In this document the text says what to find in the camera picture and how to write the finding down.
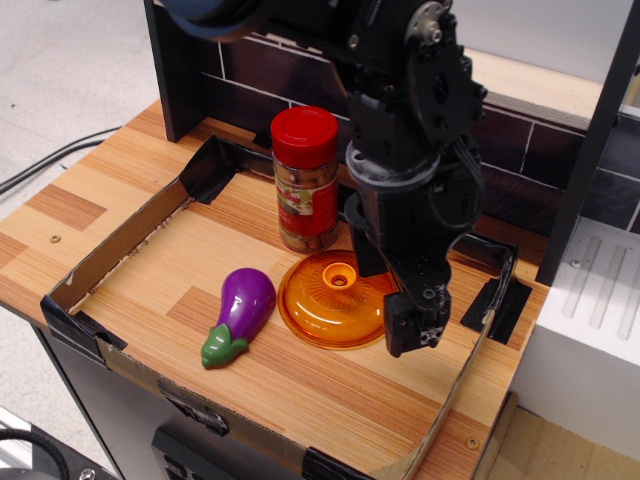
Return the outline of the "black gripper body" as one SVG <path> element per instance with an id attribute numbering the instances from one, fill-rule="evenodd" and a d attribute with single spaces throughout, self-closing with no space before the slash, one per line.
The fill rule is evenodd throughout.
<path id="1" fill-rule="evenodd" d="M 412 303 L 448 298 L 448 252 L 479 220 L 486 199 L 480 163 L 475 147 L 452 147 L 432 166 L 396 172 L 347 149 L 366 239 Z"/>

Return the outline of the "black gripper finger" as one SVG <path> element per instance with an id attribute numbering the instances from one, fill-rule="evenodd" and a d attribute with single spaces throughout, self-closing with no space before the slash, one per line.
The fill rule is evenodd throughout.
<path id="1" fill-rule="evenodd" d="M 385 274 L 387 272 L 385 260 L 377 248 L 370 243 L 365 231 L 351 226 L 350 235 L 359 275 L 369 278 Z"/>
<path id="2" fill-rule="evenodd" d="M 450 295 L 427 301 L 427 308 L 416 306 L 406 293 L 384 298 L 385 341 L 388 352 L 396 358 L 403 353 L 435 348 L 450 318 Z"/>

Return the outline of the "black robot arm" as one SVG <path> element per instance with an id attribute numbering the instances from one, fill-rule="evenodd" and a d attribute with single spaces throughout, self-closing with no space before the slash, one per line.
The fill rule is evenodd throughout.
<path id="1" fill-rule="evenodd" d="M 456 40 L 447 1 L 168 1 L 185 33 L 232 42 L 271 34 L 320 51 L 346 92 L 344 215 L 365 277 L 390 273 L 389 353 L 438 344 L 450 317 L 451 247 L 481 217 L 486 188 L 470 129 L 486 89 Z"/>

